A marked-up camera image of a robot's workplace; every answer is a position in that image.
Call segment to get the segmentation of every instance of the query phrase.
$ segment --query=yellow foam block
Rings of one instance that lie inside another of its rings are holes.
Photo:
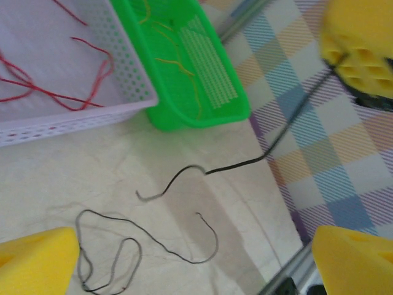
[[[312,249],[328,295],[393,293],[392,240],[321,226]]]
[[[0,244],[0,295],[64,295],[78,255],[68,227]]]
[[[337,72],[349,86],[393,98],[393,1],[330,0],[321,29],[321,55],[335,65],[348,53]]]

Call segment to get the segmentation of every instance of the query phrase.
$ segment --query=black cable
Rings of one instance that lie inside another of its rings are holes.
[[[172,178],[172,180],[169,182],[169,184],[167,185],[167,187],[165,188],[165,190],[161,194],[157,194],[157,195],[154,195],[152,197],[144,198],[144,197],[142,197],[140,195],[140,193],[138,191],[136,191],[135,193],[136,193],[136,196],[138,197],[138,199],[140,199],[140,201],[142,201],[142,202],[149,202],[149,201],[153,201],[155,199],[158,199],[160,197],[163,197],[165,195],[165,193],[168,191],[168,189],[171,187],[172,183],[176,180],[176,178],[178,178],[180,176],[180,174],[182,174],[184,171],[186,171],[188,169],[191,169],[191,168],[194,168],[194,169],[197,169],[197,170],[201,171],[202,174],[204,174],[204,175],[210,175],[210,174],[214,174],[214,173],[217,173],[217,172],[223,172],[223,171],[227,171],[227,170],[232,170],[232,169],[236,169],[236,168],[239,168],[239,167],[243,167],[243,166],[246,166],[246,165],[254,164],[254,163],[257,163],[259,161],[262,161],[262,160],[266,159],[266,157],[268,157],[271,154],[271,152],[277,147],[277,145],[283,139],[284,135],[288,132],[289,128],[293,125],[293,123],[296,121],[296,119],[302,113],[303,109],[305,108],[305,106],[309,102],[310,98],[330,78],[330,76],[334,74],[335,69],[338,66],[340,66],[345,61],[345,59],[347,59],[347,57],[348,57],[348,54],[344,54],[343,56],[341,56],[341,58],[338,60],[336,65],[330,67],[330,71],[326,75],[324,75],[318,81],[318,83],[316,83],[315,86],[303,97],[301,102],[297,105],[294,113],[289,118],[287,124],[280,131],[279,135],[276,137],[276,139],[273,141],[273,143],[267,149],[267,151],[265,151],[260,157],[257,157],[257,158],[251,159],[251,160],[247,160],[247,161],[244,161],[244,162],[241,162],[241,163],[237,163],[237,164],[234,164],[234,165],[221,167],[221,168],[216,168],[216,169],[209,170],[209,171],[206,171],[206,169],[204,169],[200,165],[189,165],[187,167],[184,167],[178,173],[176,173],[176,175]]]
[[[121,255],[121,253],[122,253],[124,243],[127,242],[127,241],[133,241],[133,242],[135,242],[135,244],[138,246],[138,252],[139,252],[138,261],[137,261],[137,263],[136,263],[136,265],[135,265],[135,268],[133,269],[133,271],[132,271],[132,273],[131,273],[131,276],[130,276],[130,278],[128,279],[127,284],[125,285],[125,287],[123,287],[121,291],[119,291],[119,292],[117,292],[117,293],[113,293],[113,294],[111,294],[111,295],[119,295],[119,294],[122,294],[124,291],[126,291],[126,290],[128,289],[128,287],[131,285],[131,282],[132,282],[133,279],[134,279],[134,276],[135,276],[135,274],[136,274],[136,271],[138,270],[138,268],[139,268],[139,266],[141,265],[141,262],[142,262],[142,246],[141,246],[141,244],[140,244],[137,240],[135,240],[134,238],[125,238],[125,239],[123,239],[123,240],[120,242],[119,249],[117,250],[117,253],[116,253],[114,262],[113,262],[113,264],[112,264],[112,267],[111,267],[111,277],[110,277],[108,283],[106,283],[106,284],[104,284],[103,286],[100,286],[100,287],[98,287],[98,288],[90,289],[90,288],[87,286],[87,283],[88,283],[89,279],[91,279],[91,277],[93,276],[94,266],[93,266],[92,261],[91,261],[90,258],[88,257],[86,250],[82,247],[82,231],[81,231],[81,229],[80,229],[80,219],[81,219],[81,217],[82,217],[85,213],[93,213],[93,214],[98,215],[99,217],[102,217],[102,218],[105,218],[105,219],[110,219],[110,220],[115,220],[115,221],[125,221],[125,222],[128,222],[128,223],[131,223],[132,225],[136,226],[138,229],[140,229],[141,231],[143,231],[146,235],[148,235],[155,243],[159,244],[167,253],[172,254],[172,255],[175,255],[175,256],[177,256],[178,258],[180,258],[181,260],[183,260],[183,261],[185,261],[185,262],[188,262],[189,264],[203,264],[203,263],[207,263],[207,262],[209,262],[210,260],[212,260],[212,259],[216,256],[216,254],[217,254],[217,252],[218,252],[218,250],[219,250],[219,238],[218,238],[218,236],[217,236],[217,233],[216,233],[215,230],[208,224],[208,222],[203,218],[202,214],[201,214],[201,213],[198,213],[198,212],[197,212],[196,214],[202,219],[202,221],[207,225],[207,227],[211,229],[211,231],[212,231],[213,234],[214,234],[214,238],[215,238],[215,240],[216,240],[216,247],[215,247],[215,249],[214,249],[213,254],[210,255],[210,257],[208,257],[208,258],[205,259],[204,261],[191,261],[191,260],[189,260],[189,259],[187,259],[187,258],[184,258],[184,257],[181,256],[180,254],[177,254],[176,252],[167,249],[167,247],[166,247],[164,244],[162,244],[162,243],[159,242],[156,238],[154,238],[147,230],[145,230],[143,227],[139,226],[138,224],[136,224],[134,221],[132,221],[132,220],[130,220],[130,219],[110,217],[110,216],[106,216],[106,215],[100,214],[100,213],[95,212],[95,211],[90,210],[90,209],[84,210],[84,211],[82,211],[82,212],[79,213],[79,215],[76,217],[76,220],[75,220],[76,232],[77,232],[77,237],[78,237],[78,241],[79,241],[79,249],[80,249],[80,255],[79,255],[79,259],[78,259],[78,263],[77,263],[77,274],[78,274],[78,278],[79,278],[79,280],[80,280],[80,283],[82,284],[82,289],[83,289],[85,292],[87,292],[87,293],[92,293],[92,294],[94,294],[94,295],[100,295],[99,293],[97,293],[97,291],[99,291],[99,290],[101,290],[101,289],[103,289],[103,288],[106,288],[106,287],[108,287],[110,284],[112,284],[112,282],[113,282],[113,280],[114,280],[114,278],[115,278],[116,265],[117,265],[117,262],[118,262],[118,260],[119,260],[120,255]],[[83,259],[84,259],[85,262],[88,264],[88,268],[89,268],[89,271],[88,271],[88,273],[87,273],[87,277],[84,278],[84,279],[83,279],[83,276],[82,276],[82,260],[83,260]]]

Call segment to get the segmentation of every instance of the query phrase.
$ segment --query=green plastic basket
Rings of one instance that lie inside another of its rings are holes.
[[[246,93],[196,0],[111,3],[158,93],[158,106],[147,110],[158,129],[206,128],[249,117]]]

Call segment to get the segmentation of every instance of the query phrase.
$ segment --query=yellow string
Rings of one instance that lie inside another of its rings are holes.
[[[147,0],[143,0],[143,3],[145,4],[145,8],[146,8],[146,17],[139,22],[140,25],[147,22],[152,16],[152,10],[150,9],[149,2],[147,2]]]
[[[148,0],[143,0],[143,1],[144,1],[145,8],[146,8],[146,17],[139,22],[140,25],[145,23],[145,22],[147,22],[150,19],[151,15],[152,15],[152,10],[150,8]],[[182,59],[181,59],[181,54],[180,54],[180,50],[179,50],[179,46],[167,34],[165,34],[164,32],[160,31],[159,29],[155,28],[154,25],[162,26],[163,28],[167,29],[168,31],[173,31],[173,29],[171,27],[169,27],[169,26],[166,26],[166,25],[160,23],[160,22],[153,22],[152,28],[155,29],[159,34],[161,34],[162,36],[167,38],[167,40],[169,40],[173,44],[174,48],[176,49],[176,55],[177,55],[177,61],[176,60],[164,60],[162,58],[155,58],[155,59],[157,61],[162,62],[162,63],[171,63],[171,64],[174,64],[174,65],[178,65],[178,67],[181,70],[181,72],[186,74],[187,77],[191,80],[191,83],[193,85],[194,92],[195,92],[195,100],[198,103],[198,107],[199,107],[199,113],[198,113],[198,116],[196,117],[196,119],[200,120],[201,116],[202,116],[202,104],[201,104],[199,93],[198,93],[197,83],[194,81],[195,74],[190,72],[190,71],[188,71],[183,66]]]

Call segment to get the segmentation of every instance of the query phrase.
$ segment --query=marble floor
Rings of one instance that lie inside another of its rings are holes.
[[[91,208],[136,221],[169,249],[193,261],[214,251],[209,263],[180,261],[129,225],[87,216],[84,247],[95,264],[91,287],[109,279],[123,237],[143,247],[141,266],[124,294],[257,294],[301,247],[300,239],[266,162],[225,173],[182,175],[162,199],[160,192],[180,168],[216,168],[259,155],[249,122],[161,133],[143,113],[130,122],[0,148],[0,242],[60,226],[74,226]],[[115,285],[121,289],[135,264],[125,247]],[[85,294],[74,275],[68,294]]]

